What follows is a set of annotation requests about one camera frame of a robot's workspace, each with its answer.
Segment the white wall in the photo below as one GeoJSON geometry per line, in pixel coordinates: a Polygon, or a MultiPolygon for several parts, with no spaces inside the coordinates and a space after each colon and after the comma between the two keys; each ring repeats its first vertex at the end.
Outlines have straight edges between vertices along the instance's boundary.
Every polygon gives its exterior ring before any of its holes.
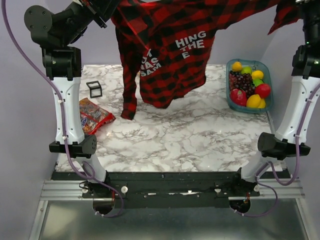
{"type": "MultiPolygon", "coordinates": [[[[41,49],[24,24],[35,4],[45,6],[43,0],[7,0],[7,12],[18,42],[43,69],[41,49]]],[[[18,53],[3,20],[0,32],[0,239],[26,240],[56,161],[49,153],[56,116],[50,87],[18,53]]]]}
{"type": "MultiPolygon", "coordinates": [[[[45,0],[53,13],[64,10],[71,1],[45,0]]],[[[216,34],[209,64],[226,64],[235,58],[258,60],[265,53],[273,36],[267,35],[274,23],[276,7],[250,16],[216,34]]],[[[119,64],[115,26],[111,21],[106,29],[92,22],[84,36],[74,46],[82,51],[82,64],[119,64]]]]}
{"type": "MultiPolygon", "coordinates": [[[[274,34],[267,51],[261,61],[265,63],[271,73],[274,90],[275,105],[271,111],[275,127],[279,127],[285,114],[291,93],[292,59],[298,46],[304,44],[303,22],[285,26],[274,34]]],[[[320,105],[315,106],[307,132],[306,144],[311,147],[308,156],[301,158],[300,179],[306,195],[306,200],[312,213],[315,226],[320,236],[320,105]]],[[[287,164],[292,169],[295,159],[288,159],[287,164]]]]}

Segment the red fruit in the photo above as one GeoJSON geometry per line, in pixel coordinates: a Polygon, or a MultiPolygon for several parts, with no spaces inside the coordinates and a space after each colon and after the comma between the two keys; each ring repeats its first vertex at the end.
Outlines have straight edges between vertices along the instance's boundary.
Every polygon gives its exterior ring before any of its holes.
{"type": "Polygon", "coordinates": [[[260,98],[265,99],[266,97],[268,97],[270,95],[271,87],[266,83],[260,84],[259,86],[257,86],[255,88],[254,93],[258,94],[260,96],[260,98]]]}
{"type": "Polygon", "coordinates": [[[230,99],[237,105],[240,105],[243,107],[247,105],[246,93],[241,89],[233,89],[230,92],[230,99]]]}

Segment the red plastic bag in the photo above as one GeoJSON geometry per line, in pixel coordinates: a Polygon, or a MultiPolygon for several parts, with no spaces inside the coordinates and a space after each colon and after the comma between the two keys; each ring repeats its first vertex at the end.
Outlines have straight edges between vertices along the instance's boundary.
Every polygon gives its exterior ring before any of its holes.
{"type": "Polygon", "coordinates": [[[87,97],[80,100],[80,118],[84,134],[95,134],[102,125],[110,124],[116,117],[107,110],[99,107],[90,101],[87,97]]]}

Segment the red and black plaid shirt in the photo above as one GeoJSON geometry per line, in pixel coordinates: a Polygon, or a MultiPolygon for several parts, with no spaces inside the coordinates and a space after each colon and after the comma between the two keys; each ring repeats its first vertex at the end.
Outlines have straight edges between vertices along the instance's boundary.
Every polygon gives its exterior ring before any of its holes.
{"type": "Polygon", "coordinates": [[[167,108],[206,82],[205,69],[215,34],[277,5],[276,29],[296,22],[293,0],[123,0],[112,16],[123,66],[123,112],[136,113],[136,82],[145,103],[167,108]]]}

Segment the tabletop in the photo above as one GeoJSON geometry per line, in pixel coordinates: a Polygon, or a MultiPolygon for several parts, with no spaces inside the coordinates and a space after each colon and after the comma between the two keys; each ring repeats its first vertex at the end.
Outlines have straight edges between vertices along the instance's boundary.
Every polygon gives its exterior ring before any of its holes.
{"type": "MultiPolygon", "coordinates": [[[[207,65],[206,76],[203,86],[167,109],[143,102],[137,76],[137,111],[127,120],[120,117],[121,65],[85,65],[79,99],[89,98],[86,83],[98,80],[103,96],[90,100],[116,117],[96,132],[101,165],[108,172],[231,172],[246,165],[258,150],[259,135],[271,132],[269,118],[229,108],[225,65],[207,65]]],[[[56,171],[72,172],[65,154],[59,155],[56,171]]]]}

